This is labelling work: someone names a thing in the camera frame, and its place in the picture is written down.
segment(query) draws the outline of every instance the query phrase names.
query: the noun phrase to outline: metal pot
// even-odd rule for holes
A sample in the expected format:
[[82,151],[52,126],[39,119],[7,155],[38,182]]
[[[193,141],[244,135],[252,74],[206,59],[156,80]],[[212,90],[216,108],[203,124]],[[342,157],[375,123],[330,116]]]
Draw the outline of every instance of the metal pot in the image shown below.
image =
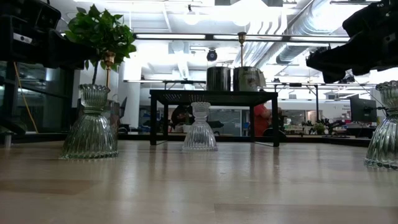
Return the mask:
[[207,68],[206,89],[231,91],[231,69],[227,67]]
[[234,68],[234,91],[258,91],[260,73],[261,71],[254,67]]

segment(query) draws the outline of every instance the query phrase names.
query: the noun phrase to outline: yellow cable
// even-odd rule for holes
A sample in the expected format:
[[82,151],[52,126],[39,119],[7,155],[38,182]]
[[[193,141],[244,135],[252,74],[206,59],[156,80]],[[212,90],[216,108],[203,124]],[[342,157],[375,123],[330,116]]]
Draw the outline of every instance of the yellow cable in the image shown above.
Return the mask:
[[27,109],[27,113],[29,114],[29,117],[30,117],[30,120],[31,120],[32,123],[33,123],[33,126],[35,127],[36,134],[38,134],[39,132],[38,132],[38,130],[37,130],[36,123],[35,123],[35,121],[33,120],[33,117],[32,117],[32,115],[31,115],[31,113],[30,113],[30,110],[29,110],[29,106],[28,106],[27,103],[26,103],[26,99],[25,99],[24,92],[22,91],[21,80],[19,79],[19,72],[18,72],[17,64],[16,64],[15,62],[14,62],[14,68],[15,68],[15,75],[17,76],[17,79],[18,79],[19,88],[21,88],[22,98],[24,99],[24,103],[25,103],[25,106],[26,106],[26,109]]

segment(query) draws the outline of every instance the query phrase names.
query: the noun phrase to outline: wooden floor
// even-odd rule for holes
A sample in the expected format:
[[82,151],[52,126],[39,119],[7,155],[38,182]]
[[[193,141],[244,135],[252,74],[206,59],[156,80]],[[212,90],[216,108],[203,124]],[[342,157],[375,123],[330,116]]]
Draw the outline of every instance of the wooden floor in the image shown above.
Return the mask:
[[398,171],[329,144],[120,141],[115,159],[57,159],[61,142],[0,149],[0,223],[398,223]]

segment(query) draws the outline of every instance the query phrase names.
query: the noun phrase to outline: red shirt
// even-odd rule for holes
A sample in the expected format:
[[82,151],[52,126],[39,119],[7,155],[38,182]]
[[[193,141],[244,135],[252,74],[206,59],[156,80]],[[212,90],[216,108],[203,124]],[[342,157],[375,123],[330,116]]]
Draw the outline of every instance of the red shirt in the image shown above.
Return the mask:
[[254,107],[254,134],[261,137],[264,131],[268,128],[268,119],[265,119],[261,114],[267,111],[267,108],[260,104]]

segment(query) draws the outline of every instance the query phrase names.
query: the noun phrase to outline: ribbed glass vase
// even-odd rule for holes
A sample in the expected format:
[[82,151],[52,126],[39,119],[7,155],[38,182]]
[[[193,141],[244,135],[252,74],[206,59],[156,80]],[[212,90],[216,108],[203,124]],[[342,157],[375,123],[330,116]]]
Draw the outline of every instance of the ribbed glass vase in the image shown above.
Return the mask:
[[365,164],[398,168],[398,81],[380,83],[381,101],[389,116],[376,128],[368,147]]
[[84,115],[73,125],[65,142],[61,158],[96,159],[116,157],[118,147],[108,120],[101,115],[109,88],[101,85],[80,85]]
[[182,149],[186,151],[216,151],[216,138],[210,125],[206,122],[210,104],[196,102],[191,105],[195,122],[185,137]]

